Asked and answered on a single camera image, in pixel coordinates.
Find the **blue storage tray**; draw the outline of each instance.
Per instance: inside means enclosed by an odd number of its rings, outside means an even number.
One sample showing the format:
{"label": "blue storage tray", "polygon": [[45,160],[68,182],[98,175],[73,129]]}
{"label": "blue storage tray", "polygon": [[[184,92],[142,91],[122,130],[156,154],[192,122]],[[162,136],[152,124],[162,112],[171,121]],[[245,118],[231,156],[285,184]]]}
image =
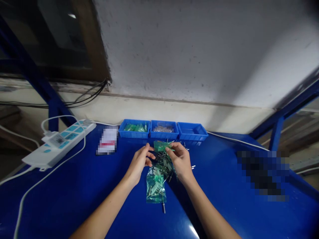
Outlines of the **blue storage tray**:
{"label": "blue storage tray", "polygon": [[[160,123],[161,126],[171,126],[174,128],[174,133],[166,132],[154,132],[154,128]],[[163,139],[177,139],[178,136],[178,127],[176,122],[173,121],[161,121],[161,120],[152,120],[151,121],[151,138],[163,138]]]}
{"label": "blue storage tray", "polygon": [[[124,131],[127,124],[143,124],[147,125],[147,132]],[[120,125],[119,133],[122,138],[148,138],[150,132],[150,122],[148,120],[125,119]]]}
{"label": "blue storage tray", "polygon": [[179,139],[204,141],[208,137],[205,128],[199,123],[178,122]]}

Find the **power strip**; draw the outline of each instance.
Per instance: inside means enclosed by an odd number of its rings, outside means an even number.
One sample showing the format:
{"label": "power strip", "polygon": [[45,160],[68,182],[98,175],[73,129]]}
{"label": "power strip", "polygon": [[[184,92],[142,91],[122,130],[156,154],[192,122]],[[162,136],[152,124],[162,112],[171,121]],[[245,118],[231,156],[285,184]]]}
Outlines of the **power strip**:
{"label": "power strip", "polygon": [[80,120],[79,122],[81,127],[79,123],[75,123],[60,133],[60,135],[66,139],[66,141],[60,147],[55,148],[48,144],[44,144],[23,158],[22,161],[33,167],[40,168],[40,171],[45,171],[48,168],[52,168],[84,138],[84,130],[85,134],[87,135],[96,127],[95,123],[83,125],[84,120]]}

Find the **blue metal post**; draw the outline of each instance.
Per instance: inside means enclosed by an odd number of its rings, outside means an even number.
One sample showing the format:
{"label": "blue metal post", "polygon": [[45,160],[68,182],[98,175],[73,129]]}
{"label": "blue metal post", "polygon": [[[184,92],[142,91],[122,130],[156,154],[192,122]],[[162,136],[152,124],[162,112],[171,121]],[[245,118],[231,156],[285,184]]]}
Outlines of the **blue metal post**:
{"label": "blue metal post", "polygon": [[274,125],[271,133],[271,139],[269,144],[270,151],[277,151],[279,146],[280,134],[283,126],[284,118],[278,119],[277,123]]}
{"label": "blue metal post", "polygon": [[[49,109],[49,115],[51,117],[72,114],[52,88],[48,80],[40,72],[2,16],[0,16],[0,47],[6,56],[10,58],[2,60],[0,63],[17,65],[17,67],[22,71],[24,77],[49,105],[49,108],[55,108]],[[61,120],[66,124],[66,126],[70,126],[75,123],[75,119],[72,117],[63,117]],[[58,120],[50,121],[49,128],[58,129]]]}
{"label": "blue metal post", "polygon": [[288,103],[285,107],[283,107],[281,110],[277,111],[268,119],[266,119],[266,121],[259,125],[253,132],[251,132],[250,136],[252,138],[260,138],[265,133],[270,131],[280,118],[283,117],[284,120],[289,118],[290,116],[295,114],[297,111],[305,107],[307,104],[309,104],[319,96],[319,80],[317,76],[317,71],[313,72],[309,77],[313,77],[317,81],[313,83],[308,89],[303,91],[295,99],[293,99],[290,103]]}

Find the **blue table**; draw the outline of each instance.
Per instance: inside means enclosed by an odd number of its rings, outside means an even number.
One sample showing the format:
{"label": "blue table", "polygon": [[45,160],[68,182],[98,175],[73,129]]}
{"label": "blue table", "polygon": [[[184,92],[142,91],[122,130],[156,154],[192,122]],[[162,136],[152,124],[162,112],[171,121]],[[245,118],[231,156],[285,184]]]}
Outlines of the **blue table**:
{"label": "blue table", "polygon": [[[119,138],[113,155],[95,155],[101,133],[98,125],[85,149],[36,186],[26,197],[19,238],[67,238],[107,197],[125,174],[134,152],[154,139]],[[247,135],[222,134],[252,144]],[[82,148],[75,146],[65,159]],[[257,150],[210,135],[191,145],[193,173],[212,204],[242,238],[312,238],[319,222],[319,197],[309,184],[290,171],[289,201],[268,202],[255,195],[238,164],[237,151]],[[34,170],[0,187],[0,238],[12,238],[23,194],[47,173]],[[182,184],[165,183],[166,214],[161,204],[146,204],[145,168],[106,238],[196,238],[203,230]]]}

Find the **hand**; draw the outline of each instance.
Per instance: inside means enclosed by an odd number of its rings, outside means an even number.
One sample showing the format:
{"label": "hand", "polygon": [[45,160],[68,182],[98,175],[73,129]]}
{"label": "hand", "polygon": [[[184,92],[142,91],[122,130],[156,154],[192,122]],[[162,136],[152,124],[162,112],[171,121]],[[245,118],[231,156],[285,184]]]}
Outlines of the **hand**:
{"label": "hand", "polygon": [[124,178],[133,183],[133,186],[139,183],[143,168],[145,166],[152,166],[152,162],[147,156],[152,159],[155,159],[155,156],[150,153],[149,150],[154,151],[154,149],[150,147],[150,144],[147,143],[135,152],[132,162],[124,176]]}
{"label": "hand", "polygon": [[173,142],[170,145],[175,152],[168,147],[166,147],[165,150],[172,159],[178,178],[184,184],[186,180],[194,177],[190,164],[189,152],[179,142]]}

